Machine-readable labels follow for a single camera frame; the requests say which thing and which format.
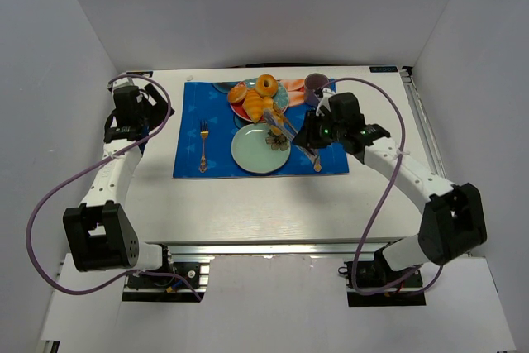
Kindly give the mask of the striped croissant bread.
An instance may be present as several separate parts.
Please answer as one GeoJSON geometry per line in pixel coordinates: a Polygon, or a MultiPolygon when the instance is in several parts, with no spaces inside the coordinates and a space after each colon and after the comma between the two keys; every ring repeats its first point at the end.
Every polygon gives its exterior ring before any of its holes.
{"type": "Polygon", "coordinates": [[[259,122],[262,118],[263,106],[263,98],[255,90],[248,90],[242,107],[248,118],[253,123],[259,122]]]}

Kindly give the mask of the red rimmed bread plate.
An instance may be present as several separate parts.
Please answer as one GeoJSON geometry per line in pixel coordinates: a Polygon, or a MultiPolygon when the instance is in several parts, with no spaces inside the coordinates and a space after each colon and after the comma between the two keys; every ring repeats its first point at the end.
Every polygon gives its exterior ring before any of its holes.
{"type": "MultiPolygon", "coordinates": [[[[257,83],[257,78],[246,79],[241,81],[248,89],[253,89],[257,83]]],[[[289,106],[289,97],[288,91],[285,88],[284,84],[279,80],[278,81],[278,91],[272,97],[276,105],[279,107],[279,110],[284,113],[289,106]]],[[[231,110],[241,119],[252,122],[250,117],[247,115],[243,108],[243,102],[238,102],[230,105],[231,110]]]]}

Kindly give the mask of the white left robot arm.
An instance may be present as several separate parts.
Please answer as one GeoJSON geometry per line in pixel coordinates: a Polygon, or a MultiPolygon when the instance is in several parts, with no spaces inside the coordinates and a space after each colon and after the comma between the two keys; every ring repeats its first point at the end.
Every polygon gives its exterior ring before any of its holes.
{"type": "Polygon", "coordinates": [[[123,83],[113,90],[115,108],[104,125],[103,157],[89,191],[63,224],[77,270],[135,269],[169,271],[166,246],[137,236],[124,204],[131,179],[145,152],[142,140],[174,110],[148,83],[123,83]]]}

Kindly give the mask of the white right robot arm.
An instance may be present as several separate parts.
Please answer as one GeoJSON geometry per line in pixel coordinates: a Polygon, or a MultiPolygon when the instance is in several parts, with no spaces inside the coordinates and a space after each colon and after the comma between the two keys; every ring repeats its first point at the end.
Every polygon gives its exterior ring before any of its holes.
{"type": "Polygon", "coordinates": [[[486,242],[479,190],[473,184],[458,185],[434,174],[406,154],[387,130],[365,122],[354,94],[324,96],[316,109],[306,112],[299,130],[270,110],[264,112],[264,119],[303,150],[314,166],[320,164],[318,150],[339,144],[415,205],[422,216],[418,233],[374,254],[375,273],[383,281],[425,263],[445,265],[486,242]]]}

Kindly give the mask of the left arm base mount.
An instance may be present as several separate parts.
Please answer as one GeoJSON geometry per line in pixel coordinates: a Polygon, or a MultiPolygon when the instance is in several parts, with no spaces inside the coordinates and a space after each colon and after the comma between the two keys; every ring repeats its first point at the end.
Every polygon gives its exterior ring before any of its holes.
{"type": "Polygon", "coordinates": [[[127,276],[122,301],[128,303],[198,303],[205,295],[210,255],[163,247],[163,264],[151,275],[127,276]]]}

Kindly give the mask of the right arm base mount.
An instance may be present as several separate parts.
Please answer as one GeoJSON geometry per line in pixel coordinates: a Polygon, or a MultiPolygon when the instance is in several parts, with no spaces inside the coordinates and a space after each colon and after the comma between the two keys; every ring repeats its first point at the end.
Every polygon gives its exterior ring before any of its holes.
{"type": "Polygon", "coordinates": [[[360,261],[357,265],[356,283],[360,289],[373,292],[384,288],[382,292],[371,295],[359,294],[351,281],[353,262],[347,261],[337,270],[338,275],[346,281],[347,302],[350,308],[396,308],[425,306],[425,294],[422,275],[415,270],[407,279],[401,279],[406,271],[383,274],[376,270],[373,261],[360,261]]]}

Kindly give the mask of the gold ornate fork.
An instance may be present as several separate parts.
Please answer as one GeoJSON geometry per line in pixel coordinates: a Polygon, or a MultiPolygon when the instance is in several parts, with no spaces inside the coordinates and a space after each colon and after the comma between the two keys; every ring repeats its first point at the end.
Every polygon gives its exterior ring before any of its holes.
{"type": "Polygon", "coordinates": [[[206,140],[209,135],[208,124],[206,120],[200,121],[200,136],[202,139],[202,153],[199,165],[199,171],[205,173],[207,171],[207,157],[206,157],[206,140]]]}

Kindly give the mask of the purple mug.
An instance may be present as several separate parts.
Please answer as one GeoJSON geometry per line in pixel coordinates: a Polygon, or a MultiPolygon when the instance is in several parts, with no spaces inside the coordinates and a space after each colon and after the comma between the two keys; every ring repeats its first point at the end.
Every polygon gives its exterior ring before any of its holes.
{"type": "Polygon", "coordinates": [[[322,99],[321,88],[329,83],[329,78],[324,74],[312,73],[304,79],[304,102],[310,107],[317,107],[322,99]]]}

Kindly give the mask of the sesame burger bun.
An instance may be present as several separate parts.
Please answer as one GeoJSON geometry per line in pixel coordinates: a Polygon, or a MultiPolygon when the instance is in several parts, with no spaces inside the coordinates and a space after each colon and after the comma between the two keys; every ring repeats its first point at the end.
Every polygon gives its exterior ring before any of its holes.
{"type": "Polygon", "coordinates": [[[227,101],[230,104],[237,104],[242,102],[248,92],[248,88],[244,84],[237,84],[227,94],[227,101]]]}

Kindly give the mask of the striped bread roll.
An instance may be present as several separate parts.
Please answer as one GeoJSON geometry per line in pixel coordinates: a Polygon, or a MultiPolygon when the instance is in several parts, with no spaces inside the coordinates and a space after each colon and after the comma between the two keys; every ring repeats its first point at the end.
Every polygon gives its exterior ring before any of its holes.
{"type": "Polygon", "coordinates": [[[274,136],[283,135],[284,127],[283,115],[278,112],[279,108],[271,97],[263,98],[263,118],[270,125],[270,130],[274,136]]]}

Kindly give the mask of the gold iridescent knife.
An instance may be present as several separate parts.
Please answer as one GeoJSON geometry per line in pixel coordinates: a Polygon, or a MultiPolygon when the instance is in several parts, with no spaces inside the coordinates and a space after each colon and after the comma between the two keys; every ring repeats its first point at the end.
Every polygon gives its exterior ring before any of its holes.
{"type": "Polygon", "coordinates": [[[317,173],[322,171],[321,156],[318,149],[306,149],[305,153],[312,163],[313,170],[317,173]]]}

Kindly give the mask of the blue patterned placemat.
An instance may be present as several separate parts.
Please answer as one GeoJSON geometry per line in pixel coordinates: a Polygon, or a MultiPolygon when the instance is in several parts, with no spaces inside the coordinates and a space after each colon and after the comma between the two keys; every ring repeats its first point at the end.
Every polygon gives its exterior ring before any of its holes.
{"type": "Polygon", "coordinates": [[[231,156],[231,142],[234,135],[250,124],[266,124],[264,119],[259,122],[247,122],[238,117],[227,101],[228,92],[241,82],[227,83],[186,83],[183,92],[183,110],[180,122],[178,145],[175,155],[173,177],[176,179],[215,179],[244,178],[264,175],[310,175],[310,174],[347,174],[349,172],[346,152],[338,144],[319,150],[322,171],[313,170],[312,163],[302,149],[292,145],[286,138],[267,138],[273,149],[286,149],[288,142],[291,147],[287,163],[271,174],[251,174],[238,165],[231,156]],[[199,171],[202,139],[200,121],[206,120],[209,135],[206,140],[207,171],[199,171]]]}

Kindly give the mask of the aluminium table frame rail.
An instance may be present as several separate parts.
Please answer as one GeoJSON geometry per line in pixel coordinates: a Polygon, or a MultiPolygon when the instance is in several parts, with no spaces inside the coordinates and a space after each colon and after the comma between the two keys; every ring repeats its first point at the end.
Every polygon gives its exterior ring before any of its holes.
{"type": "Polygon", "coordinates": [[[427,261],[444,265],[471,250],[473,218],[466,208],[468,194],[473,192],[473,187],[469,184],[460,187],[435,173],[442,170],[441,158],[412,81],[412,70],[404,67],[399,73],[429,163],[425,166],[410,155],[405,155],[399,169],[399,189],[416,204],[422,214],[420,229],[415,236],[418,249],[427,261]]]}

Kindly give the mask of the light green flower plate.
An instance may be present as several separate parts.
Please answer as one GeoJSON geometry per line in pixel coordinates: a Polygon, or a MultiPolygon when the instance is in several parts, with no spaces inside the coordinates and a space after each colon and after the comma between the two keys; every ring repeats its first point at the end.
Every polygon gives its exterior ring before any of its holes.
{"type": "Polygon", "coordinates": [[[271,138],[270,127],[264,123],[243,126],[231,142],[231,156],[244,171],[251,174],[271,174],[283,167],[291,153],[290,144],[286,149],[273,149],[266,141],[271,138]]]}

